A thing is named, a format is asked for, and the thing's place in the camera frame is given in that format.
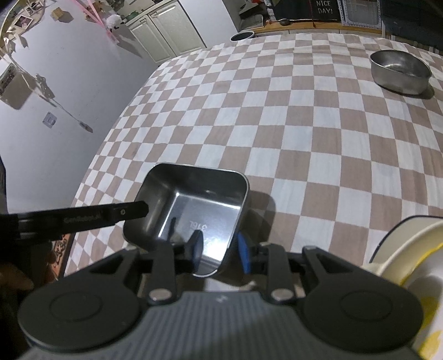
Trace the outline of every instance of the checkered tablecloth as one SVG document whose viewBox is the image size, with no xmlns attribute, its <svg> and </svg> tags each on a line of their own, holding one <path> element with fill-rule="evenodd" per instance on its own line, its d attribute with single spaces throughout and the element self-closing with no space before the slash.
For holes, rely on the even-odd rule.
<svg viewBox="0 0 443 360">
<path fill-rule="evenodd" d="M 430 99 L 377 86 L 369 55 L 409 51 Z M 386 39 L 272 35 L 164 63 L 111 129 L 75 206 L 134 200 L 159 162 L 233 169 L 253 238 L 367 261 L 397 222 L 443 215 L 443 58 Z M 122 224 L 77 234 L 66 272 L 125 246 Z"/>
</svg>

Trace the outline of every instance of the finger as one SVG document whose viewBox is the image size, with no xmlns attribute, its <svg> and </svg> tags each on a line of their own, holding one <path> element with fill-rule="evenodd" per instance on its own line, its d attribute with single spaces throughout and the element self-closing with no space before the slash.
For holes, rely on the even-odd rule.
<svg viewBox="0 0 443 360">
<path fill-rule="evenodd" d="M 32 290 L 34 283 L 15 265 L 0 265 L 0 286 L 8 286 L 16 290 Z"/>
</svg>

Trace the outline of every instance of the cabinet door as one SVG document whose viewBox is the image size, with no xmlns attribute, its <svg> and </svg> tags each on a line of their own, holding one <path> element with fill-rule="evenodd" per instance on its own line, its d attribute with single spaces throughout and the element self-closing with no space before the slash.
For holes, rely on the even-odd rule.
<svg viewBox="0 0 443 360">
<path fill-rule="evenodd" d="M 148 16 L 131 24 L 129 29 L 157 64 L 175 57 L 174 51 Z"/>
<path fill-rule="evenodd" d="M 200 36 L 177 1 L 167 3 L 149 17 L 177 55 L 203 49 Z"/>
</svg>

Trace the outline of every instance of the metal bowl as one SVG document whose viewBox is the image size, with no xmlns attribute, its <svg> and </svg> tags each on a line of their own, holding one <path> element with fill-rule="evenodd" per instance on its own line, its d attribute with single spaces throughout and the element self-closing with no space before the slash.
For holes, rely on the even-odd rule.
<svg viewBox="0 0 443 360">
<path fill-rule="evenodd" d="M 429 85 L 431 69 L 418 57 L 399 50 L 380 50 L 371 56 L 374 81 L 389 90 L 419 95 Z"/>
<path fill-rule="evenodd" d="M 187 242 L 194 230 L 201 230 L 203 255 L 194 275 L 211 276 L 235 250 L 248 193 L 248 180 L 239 172 L 158 164 L 136 196 L 136 201 L 149 205 L 149 214 L 125 221 L 123 235 L 129 243 L 151 251 L 158 241 Z"/>
</svg>

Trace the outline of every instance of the brown and white checkered cloth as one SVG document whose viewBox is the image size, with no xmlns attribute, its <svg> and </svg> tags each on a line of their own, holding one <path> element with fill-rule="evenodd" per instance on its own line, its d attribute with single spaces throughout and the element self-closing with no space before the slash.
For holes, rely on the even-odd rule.
<svg viewBox="0 0 443 360">
<path fill-rule="evenodd" d="M 409 51 L 430 99 L 376 85 L 369 55 Z M 252 237 L 356 264 L 397 222 L 443 215 L 443 58 L 341 34 L 272 35 L 164 63 L 109 132 L 75 206 L 134 200 L 159 162 L 244 173 Z M 67 273 L 125 246 L 122 224 L 77 234 Z"/>
</svg>

